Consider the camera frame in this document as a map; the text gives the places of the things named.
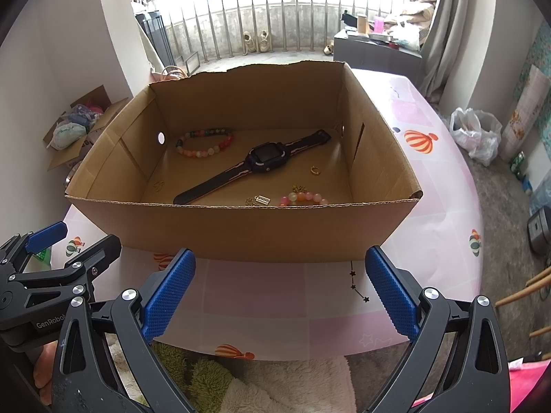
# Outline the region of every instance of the black watch strap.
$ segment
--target black watch strap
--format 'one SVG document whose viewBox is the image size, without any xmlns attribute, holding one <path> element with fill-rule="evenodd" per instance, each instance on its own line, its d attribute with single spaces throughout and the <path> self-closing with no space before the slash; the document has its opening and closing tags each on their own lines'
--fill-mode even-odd
<svg viewBox="0 0 551 413">
<path fill-rule="evenodd" d="M 320 129 L 312 135 L 305 136 L 297 141 L 288 142 L 285 146 L 288 148 L 291 157 L 299 152 L 302 152 L 310 147 L 320 146 L 331 139 L 331 135 L 325 130 Z"/>
<path fill-rule="evenodd" d="M 226 171 L 220 172 L 217 176 L 208 179 L 206 182 L 200 183 L 199 185 L 178 194 L 174 197 L 174 205 L 187 205 L 189 202 L 207 195 L 219 187 L 250 173 L 251 169 L 249 165 L 245 161 L 242 161 Z"/>
</svg>

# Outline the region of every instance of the person's hand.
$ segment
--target person's hand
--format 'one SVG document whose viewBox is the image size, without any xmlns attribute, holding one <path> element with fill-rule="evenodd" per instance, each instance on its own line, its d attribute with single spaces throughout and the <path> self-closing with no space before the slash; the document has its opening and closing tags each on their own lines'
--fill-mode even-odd
<svg viewBox="0 0 551 413">
<path fill-rule="evenodd" d="M 40 400 L 44 405 L 52 403 L 52 373 L 53 360 L 56 357 L 57 341 L 44 345 L 42 354 L 35 364 L 32 376 L 35 379 L 35 385 L 40 389 Z"/>
</svg>

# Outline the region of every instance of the chair leg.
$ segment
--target chair leg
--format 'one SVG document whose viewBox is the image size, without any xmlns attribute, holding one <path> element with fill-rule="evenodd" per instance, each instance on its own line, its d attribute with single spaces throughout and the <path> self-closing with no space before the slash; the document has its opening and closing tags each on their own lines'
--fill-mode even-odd
<svg viewBox="0 0 551 413">
<path fill-rule="evenodd" d="M 537 337 L 538 335 L 542 335 L 546 332 L 551 332 L 551 326 L 547 326 L 545 328 L 538 329 L 536 331 L 530 332 L 530 338 Z"/>
<path fill-rule="evenodd" d="M 526 287 L 531 286 L 536 281 L 541 280 L 541 278 L 544 278 L 547 275 L 551 275 L 551 267 L 547 267 L 543 272 L 538 273 L 536 276 L 526 281 Z"/>
<path fill-rule="evenodd" d="M 527 288 L 524 288 L 519 292 L 516 292 L 516 294 L 512 294 L 512 295 L 509 295 L 508 297 L 500 299 L 497 303 L 495 303 L 495 307 L 508 305 L 509 303 L 512 303 L 513 301 L 517 301 L 518 299 L 527 297 L 528 295 L 533 294 L 534 292 L 537 292 L 542 287 L 548 286 L 550 284 L 551 284 L 551 275 L 547 275 L 545 278 L 543 278 L 542 280 L 539 280 L 537 283 L 534 283 L 531 286 L 528 286 Z"/>
</svg>

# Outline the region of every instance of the beaded bracelet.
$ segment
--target beaded bracelet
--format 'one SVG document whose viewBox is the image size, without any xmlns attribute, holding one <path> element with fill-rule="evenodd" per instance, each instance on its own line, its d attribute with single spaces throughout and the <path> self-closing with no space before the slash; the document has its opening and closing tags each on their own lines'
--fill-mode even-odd
<svg viewBox="0 0 551 413">
<path fill-rule="evenodd" d="M 214 136 L 214 135 L 226 135 L 226 139 L 222 141 L 220 144 L 214 147 L 210 147 L 207 150 L 197 151 L 197 150 L 191 150 L 191 149 L 184 149 L 184 143 L 186 140 L 189 140 L 190 138 L 195 138 L 196 136 Z M 228 128 L 221 128 L 221 129 L 206 129 L 206 130 L 192 130 L 190 132 L 186 132 L 183 136 L 180 136 L 178 141 L 176 142 L 176 150 L 181 154 L 185 155 L 186 157 L 195 157 L 195 158 L 205 158 L 210 155 L 214 155 L 215 153 L 218 153 L 220 151 L 223 151 L 228 147 L 233 140 L 233 133 Z"/>
<path fill-rule="evenodd" d="M 285 195 L 281 197 L 281 201 L 279 202 L 280 207 L 288 207 L 289 205 L 294 205 L 295 202 L 299 201 L 302 202 L 304 200 L 307 201 L 313 201 L 317 203 L 318 205 L 329 205 L 329 200 L 324 199 L 321 194 L 313 194 L 310 192 L 292 192 L 289 193 L 289 195 Z"/>
</svg>

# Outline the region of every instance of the watch face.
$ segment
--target watch face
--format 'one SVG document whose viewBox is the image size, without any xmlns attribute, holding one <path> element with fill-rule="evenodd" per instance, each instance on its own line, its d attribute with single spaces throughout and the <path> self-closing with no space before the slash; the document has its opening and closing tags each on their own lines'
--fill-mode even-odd
<svg viewBox="0 0 551 413">
<path fill-rule="evenodd" d="M 280 157 L 282 152 L 274 142 L 269 142 L 253 149 L 260 163 L 266 163 L 274 158 Z"/>
</svg>

